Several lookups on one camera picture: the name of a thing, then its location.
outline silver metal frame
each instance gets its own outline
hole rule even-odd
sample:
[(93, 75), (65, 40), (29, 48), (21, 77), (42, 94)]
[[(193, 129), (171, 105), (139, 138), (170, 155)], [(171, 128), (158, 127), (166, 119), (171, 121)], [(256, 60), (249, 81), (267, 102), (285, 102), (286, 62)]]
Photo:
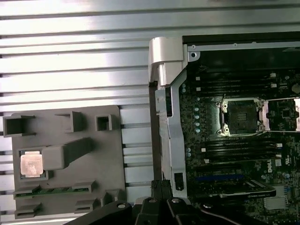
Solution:
[(156, 37), (149, 46), (149, 81), (169, 86), (188, 65), (188, 46), (182, 37)]

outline green circuit board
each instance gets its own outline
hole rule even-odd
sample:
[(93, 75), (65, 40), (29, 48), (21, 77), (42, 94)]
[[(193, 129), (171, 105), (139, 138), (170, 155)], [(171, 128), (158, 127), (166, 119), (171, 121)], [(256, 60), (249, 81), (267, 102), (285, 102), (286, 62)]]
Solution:
[[(275, 197), (261, 197), (249, 199), (235, 199), (234, 201), (222, 204), (233, 206), (233, 209), (244, 212), (251, 217), (257, 218), (269, 224), (300, 224), (300, 133), (288, 132), (295, 131), (297, 128), (297, 117), (299, 114), (295, 111), (295, 101), (298, 98), (297, 85), (300, 83), (300, 73), (294, 70), (280, 71), (262, 71), (258, 74), (266, 75), (266, 80), (257, 78), (256, 84), (265, 82), (265, 90), (257, 91), (255, 89), (254, 79), (253, 89), (245, 91), (245, 86), (241, 84), (240, 92), (234, 93), (239, 83), (239, 78), (232, 75), (233, 82), (226, 83), (220, 74), (213, 77), (214, 74), (204, 74), (202, 69), (188, 67), (187, 80), (180, 87), (180, 120), (184, 134), (186, 148), (186, 174), (187, 174), (187, 195), (194, 204), (197, 204), (197, 196), (204, 190), (209, 192), (210, 184), (201, 185), (195, 181), (195, 178), (208, 176), (236, 176), (237, 174), (250, 177), (274, 187), (277, 191)], [(202, 77), (212, 76), (212, 79), (204, 80)], [(258, 132), (254, 135), (222, 137), (217, 134), (220, 126), (220, 109), (216, 107), (216, 102), (222, 102), (231, 98), (261, 98), (261, 99), (283, 99), (269, 103), (269, 120), (272, 130), (279, 132)], [(263, 151), (267, 152), (268, 144), (261, 146), (262, 140), (271, 140), (279, 147), (280, 157), (268, 158), (268, 156), (255, 154)], [(251, 150), (245, 150), (246, 156), (241, 159), (240, 153), (233, 149), (233, 154), (237, 157), (232, 161), (222, 158), (224, 163), (211, 163), (214, 168), (202, 170), (205, 163), (203, 150), (204, 143), (230, 141), (237, 144), (241, 141), (252, 143), (254, 147)]]

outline screw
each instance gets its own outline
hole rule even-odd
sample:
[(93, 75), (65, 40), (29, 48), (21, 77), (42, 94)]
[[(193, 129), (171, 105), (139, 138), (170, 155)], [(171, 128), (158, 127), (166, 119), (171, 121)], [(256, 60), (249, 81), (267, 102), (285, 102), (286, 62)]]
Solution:
[(172, 202), (173, 202), (173, 203), (179, 203), (180, 200), (179, 200), (178, 198), (173, 198), (173, 199), (172, 199)]
[(120, 209), (123, 209), (123, 208), (125, 208), (125, 207), (126, 207), (125, 204), (120, 204), (120, 205), (118, 205), (118, 208), (120, 208)]
[(203, 204), (203, 206), (207, 209), (211, 209), (212, 208), (212, 205), (211, 204), (208, 204), (208, 203), (205, 203)]

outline circuit board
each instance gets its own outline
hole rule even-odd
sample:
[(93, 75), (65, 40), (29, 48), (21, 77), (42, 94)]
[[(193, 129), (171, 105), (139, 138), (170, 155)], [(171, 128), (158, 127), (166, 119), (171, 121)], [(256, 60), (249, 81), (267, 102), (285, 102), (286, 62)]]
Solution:
[[(187, 195), (191, 202), (200, 202), (198, 196), (212, 191), (210, 188), (216, 184), (200, 185), (203, 177), (235, 176), (233, 180), (238, 180), (236, 176), (242, 176), (272, 186), (276, 196), (224, 199), (220, 204), (269, 224), (300, 224), (300, 133), (295, 132), (299, 114), (293, 100), (299, 97), (299, 84), (300, 72), (295, 70), (209, 74), (204, 67), (188, 66), (187, 80), (179, 92)], [(276, 132), (258, 129), (256, 134), (244, 136), (218, 135), (221, 113), (217, 104), (231, 98), (281, 99), (269, 101), (270, 128)], [(235, 118), (242, 121), (244, 117), (246, 113)], [(211, 143), (217, 150), (218, 144), (226, 146), (222, 149), (226, 156), (214, 152), (207, 161), (207, 146)], [(226, 186), (231, 179), (220, 182)]]

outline electronic components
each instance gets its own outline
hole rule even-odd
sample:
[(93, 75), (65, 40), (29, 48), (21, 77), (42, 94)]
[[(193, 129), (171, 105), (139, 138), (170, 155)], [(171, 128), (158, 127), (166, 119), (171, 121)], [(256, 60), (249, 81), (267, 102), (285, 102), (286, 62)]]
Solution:
[(249, 199), (276, 195), (275, 188), (242, 174), (202, 176), (195, 180), (196, 198)]
[(300, 98), (263, 101), (260, 120), (268, 132), (300, 132)]
[(201, 145), (203, 163), (220, 164), (281, 158), (281, 143), (272, 138), (243, 138), (205, 142)]
[(43, 173), (43, 159), (40, 151), (25, 151), (21, 155), (21, 175), (26, 178), (40, 177)]
[[(224, 91), (214, 94), (206, 92), (208, 88), (204, 84), (212, 86), (216, 82), (209, 74), (204, 73), (204, 78), (201, 74), (195, 75), (200, 80), (191, 77), (185, 81), (187, 91), (181, 93), (180, 99), (181, 127), (188, 149), (188, 197), (194, 202), (203, 198), (220, 201), (270, 224), (289, 221), (287, 215), (295, 221), (300, 212), (297, 211), (300, 209), (300, 136), (297, 134), (300, 98), (293, 96), (295, 92), (292, 97), (288, 94), (292, 92), (290, 82), (296, 83), (295, 75), (283, 71), (269, 73), (272, 75), (266, 75), (264, 81), (261, 76), (260, 82), (277, 83), (278, 88), (233, 93), (233, 89), (226, 90), (231, 85), (233, 74), (230, 74), (228, 80), (223, 77), (226, 85), (218, 83), (217, 88)], [(249, 72), (245, 81), (254, 82), (258, 78), (255, 74)], [(222, 73), (213, 75), (221, 77)], [(277, 195), (248, 197), (248, 190), (240, 194), (253, 188), (251, 180), (266, 183)]]
[(216, 102), (220, 108), (221, 136), (244, 136), (260, 132), (258, 111), (262, 107), (259, 98), (233, 98)]

